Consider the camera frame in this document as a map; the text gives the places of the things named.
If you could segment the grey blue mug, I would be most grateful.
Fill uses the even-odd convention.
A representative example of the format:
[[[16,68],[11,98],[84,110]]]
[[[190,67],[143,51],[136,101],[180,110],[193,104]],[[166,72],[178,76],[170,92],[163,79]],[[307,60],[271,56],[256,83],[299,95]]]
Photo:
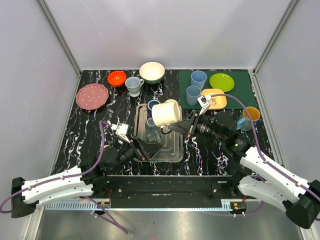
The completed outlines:
[[[145,133],[149,141],[161,143],[161,130],[156,126],[152,117],[148,118],[145,122]]]

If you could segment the cream white mug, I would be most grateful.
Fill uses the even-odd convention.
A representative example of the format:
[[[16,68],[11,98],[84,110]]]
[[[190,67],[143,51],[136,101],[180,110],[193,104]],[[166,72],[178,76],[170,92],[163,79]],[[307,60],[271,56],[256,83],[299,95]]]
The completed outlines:
[[[168,99],[164,103],[154,105],[151,115],[155,125],[163,128],[179,122],[182,114],[178,102],[174,99]]]

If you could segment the blue butterfly mug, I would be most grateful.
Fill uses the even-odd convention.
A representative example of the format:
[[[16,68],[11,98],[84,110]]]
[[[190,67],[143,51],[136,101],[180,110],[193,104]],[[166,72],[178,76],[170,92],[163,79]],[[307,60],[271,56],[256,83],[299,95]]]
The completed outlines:
[[[244,132],[251,130],[253,128],[252,123],[254,125],[260,119],[260,117],[261,113],[257,108],[248,106],[246,110],[242,111],[242,114],[238,118],[236,130]]]

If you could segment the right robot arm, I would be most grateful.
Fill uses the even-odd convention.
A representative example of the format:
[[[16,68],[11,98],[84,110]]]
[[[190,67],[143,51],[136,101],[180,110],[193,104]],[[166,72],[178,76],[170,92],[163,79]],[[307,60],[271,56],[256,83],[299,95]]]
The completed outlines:
[[[228,195],[241,195],[262,200],[283,211],[297,226],[309,229],[320,214],[320,182],[308,181],[264,155],[258,144],[236,130],[236,121],[227,112],[218,112],[209,120],[199,111],[191,118],[170,124],[171,131],[185,137],[206,136],[219,141],[228,160],[232,160],[257,173],[266,182],[237,172],[227,185]]]

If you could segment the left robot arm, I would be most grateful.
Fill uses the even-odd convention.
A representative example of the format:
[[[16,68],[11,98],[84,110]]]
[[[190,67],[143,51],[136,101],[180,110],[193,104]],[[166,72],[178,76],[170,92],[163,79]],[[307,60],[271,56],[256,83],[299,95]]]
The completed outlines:
[[[132,137],[123,151],[106,147],[98,157],[55,175],[36,180],[16,177],[11,182],[11,217],[22,218],[68,198],[103,198],[108,193],[107,172],[115,172],[126,161],[149,161],[161,148],[159,143]]]

